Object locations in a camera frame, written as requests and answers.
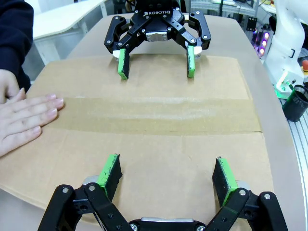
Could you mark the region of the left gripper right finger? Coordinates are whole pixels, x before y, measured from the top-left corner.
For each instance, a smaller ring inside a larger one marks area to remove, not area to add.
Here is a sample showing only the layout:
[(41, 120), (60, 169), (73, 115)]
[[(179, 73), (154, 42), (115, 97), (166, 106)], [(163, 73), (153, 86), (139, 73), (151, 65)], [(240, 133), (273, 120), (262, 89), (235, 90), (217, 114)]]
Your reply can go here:
[(238, 186), (226, 158), (216, 158), (212, 181), (220, 209), (206, 225), (206, 231), (229, 231), (238, 218), (246, 219), (253, 231), (288, 230), (276, 195), (255, 195)]

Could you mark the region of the person left hand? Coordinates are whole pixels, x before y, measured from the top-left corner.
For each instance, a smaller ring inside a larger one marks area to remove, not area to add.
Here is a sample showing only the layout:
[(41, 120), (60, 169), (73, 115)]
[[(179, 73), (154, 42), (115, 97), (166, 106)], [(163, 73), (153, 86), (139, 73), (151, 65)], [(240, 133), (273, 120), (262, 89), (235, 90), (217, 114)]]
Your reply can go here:
[(26, 98), (24, 88), (19, 88), (15, 75), (8, 71), (0, 70), (0, 103), (14, 103)]

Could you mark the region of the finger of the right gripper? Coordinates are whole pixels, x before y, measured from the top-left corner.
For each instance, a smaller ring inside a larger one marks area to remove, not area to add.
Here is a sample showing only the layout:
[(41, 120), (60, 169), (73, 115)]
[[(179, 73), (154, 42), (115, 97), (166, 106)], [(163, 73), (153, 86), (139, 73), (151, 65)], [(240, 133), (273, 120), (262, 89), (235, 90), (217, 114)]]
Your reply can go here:
[(129, 53), (146, 41), (143, 30), (149, 25), (150, 17), (132, 16), (130, 22), (125, 17), (116, 15), (112, 18), (104, 45), (118, 58), (118, 74), (124, 80), (129, 76)]
[(171, 16), (163, 18), (167, 25), (167, 37), (186, 50), (187, 77), (195, 75), (195, 58), (209, 48), (211, 34), (204, 14), (194, 11), (184, 15), (173, 11)]

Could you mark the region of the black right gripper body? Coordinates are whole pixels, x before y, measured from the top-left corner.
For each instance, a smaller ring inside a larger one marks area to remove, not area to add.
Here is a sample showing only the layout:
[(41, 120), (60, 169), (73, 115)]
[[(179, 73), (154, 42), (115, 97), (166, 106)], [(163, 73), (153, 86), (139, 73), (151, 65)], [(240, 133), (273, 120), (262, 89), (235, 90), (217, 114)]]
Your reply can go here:
[(180, 0), (135, 0), (129, 35), (148, 42), (176, 39), (185, 31), (184, 19)]

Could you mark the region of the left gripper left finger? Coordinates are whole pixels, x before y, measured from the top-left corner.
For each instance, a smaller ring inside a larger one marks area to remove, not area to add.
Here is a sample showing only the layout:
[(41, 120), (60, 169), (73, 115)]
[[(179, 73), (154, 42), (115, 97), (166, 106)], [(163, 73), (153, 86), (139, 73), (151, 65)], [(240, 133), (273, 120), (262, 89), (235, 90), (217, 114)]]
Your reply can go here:
[(39, 231), (74, 231), (84, 214), (93, 214), (104, 231), (129, 231), (130, 225), (112, 203), (122, 177), (120, 155), (111, 154), (94, 182), (74, 189), (59, 185), (46, 208)]

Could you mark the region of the person right hand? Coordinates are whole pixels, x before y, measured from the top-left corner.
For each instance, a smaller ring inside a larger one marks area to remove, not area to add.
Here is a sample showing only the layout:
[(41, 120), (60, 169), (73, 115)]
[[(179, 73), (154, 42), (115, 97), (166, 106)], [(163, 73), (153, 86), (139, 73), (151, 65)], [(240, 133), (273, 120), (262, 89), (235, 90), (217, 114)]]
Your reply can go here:
[(35, 140), (42, 127), (54, 121), (64, 107), (64, 99), (56, 95), (26, 98), (24, 89), (0, 106), (0, 155)]

